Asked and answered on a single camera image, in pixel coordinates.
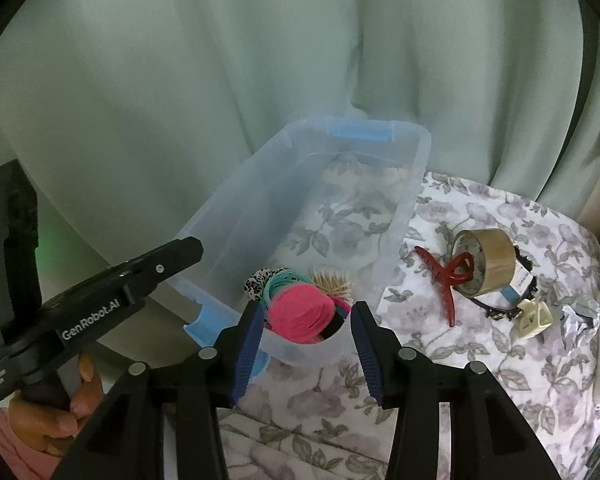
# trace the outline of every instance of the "teal hair tie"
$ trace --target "teal hair tie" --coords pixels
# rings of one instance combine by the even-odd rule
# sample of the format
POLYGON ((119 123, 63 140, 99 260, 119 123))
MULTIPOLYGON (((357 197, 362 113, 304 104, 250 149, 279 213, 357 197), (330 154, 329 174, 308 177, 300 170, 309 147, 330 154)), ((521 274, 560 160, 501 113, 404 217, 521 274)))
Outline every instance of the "teal hair tie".
POLYGON ((309 283, 313 285, 314 280, 294 270, 281 270, 279 273, 274 274, 267 282, 267 285, 264 286, 260 303, 262 306, 268 308, 269 303, 276 297, 277 293, 286 286, 293 285, 294 283, 309 283))

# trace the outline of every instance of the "hair tie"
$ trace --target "hair tie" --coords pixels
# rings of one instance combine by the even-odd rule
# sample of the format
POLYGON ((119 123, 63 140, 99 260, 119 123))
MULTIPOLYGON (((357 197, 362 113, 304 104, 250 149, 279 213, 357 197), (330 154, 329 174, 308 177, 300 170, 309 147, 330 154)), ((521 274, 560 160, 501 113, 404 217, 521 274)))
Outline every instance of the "hair tie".
POLYGON ((286 286, 269 306, 269 323, 273 332, 294 343, 315 343, 320 333, 333 321, 333 300, 308 283, 286 286))
POLYGON ((259 302, 262 299, 264 286, 267 285, 267 282, 281 270, 289 269, 287 267, 281 267, 279 269, 267 269, 266 267, 263 267, 256 270, 244 283, 244 293, 247 295, 247 298, 259 302))
POLYGON ((342 316, 342 319, 347 319, 347 316, 351 312, 351 305, 347 303, 343 298, 337 296, 328 295, 336 306, 336 312, 342 316))
POLYGON ((285 269, 274 274, 267 285, 264 286, 262 291, 261 303, 264 307, 269 307, 271 301, 278 295, 286 286, 293 285, 295 283, 307 283, 313 286, 314 282, 311 278, 295 272, 294 270, 285 269))

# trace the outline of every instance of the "floral bedsheet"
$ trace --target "floral bedsheet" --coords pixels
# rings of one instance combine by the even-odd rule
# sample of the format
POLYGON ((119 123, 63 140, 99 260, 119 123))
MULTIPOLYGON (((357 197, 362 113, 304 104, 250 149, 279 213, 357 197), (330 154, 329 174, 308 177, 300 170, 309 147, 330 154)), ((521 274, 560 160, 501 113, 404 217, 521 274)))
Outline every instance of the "floral bedsheet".
MULTIPOLYGON (((488 227, 505 230, 533 261, 541 299, 568 303, 579 294, 599 293, 600 248, 576 222, 509 192, 427 173, 408 236, 396 248, 401 263, 378 317, 401 342, 436 362, 464 367, 468 360, 483 361, 562 478, 581 479, 600 433, 591 400, 595 342, 568 355, 550 353, 541 337, 517 340, 515 322, 487 319, 458 294, 457 324, 449 328, 429 271, 413 252, 419 244, 442 258, 459 230, 488 227)), ((441 405, 441 412, 438 478, 447 479, 448 406, 441 405)), ((320 370, 272 361, 238 409, 220 411, 219 419, 232 479, 379 480, 386 473, 396 413, 368 396, 352 355, 320 370)))

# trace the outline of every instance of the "brown tape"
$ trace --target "brown tape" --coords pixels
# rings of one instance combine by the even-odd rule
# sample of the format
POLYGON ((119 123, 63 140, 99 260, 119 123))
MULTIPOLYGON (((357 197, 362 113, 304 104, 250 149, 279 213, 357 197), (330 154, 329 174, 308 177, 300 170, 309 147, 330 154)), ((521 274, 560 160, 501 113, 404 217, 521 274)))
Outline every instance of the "brown tape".
POLYGON ((452 243, 453 256, 468 251, 474 257, 474 278, 458 285, 468 298, 501 290, 516 270, 516 250, 502 229, 460 231, 452 243))

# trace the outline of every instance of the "mint green curtain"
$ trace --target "mint green curtain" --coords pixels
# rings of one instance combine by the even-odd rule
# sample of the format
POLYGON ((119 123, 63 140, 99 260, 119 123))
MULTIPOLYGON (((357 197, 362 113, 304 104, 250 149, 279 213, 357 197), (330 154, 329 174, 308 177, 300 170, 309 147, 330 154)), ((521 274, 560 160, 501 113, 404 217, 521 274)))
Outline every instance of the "mint green curtain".
POLYGON ((420 123, 430 169, 575 216, 600 174, 585 15, 578 0, 28 0, 0 38, 0 134, 109 262, 173 237, 310 114, 420 123))

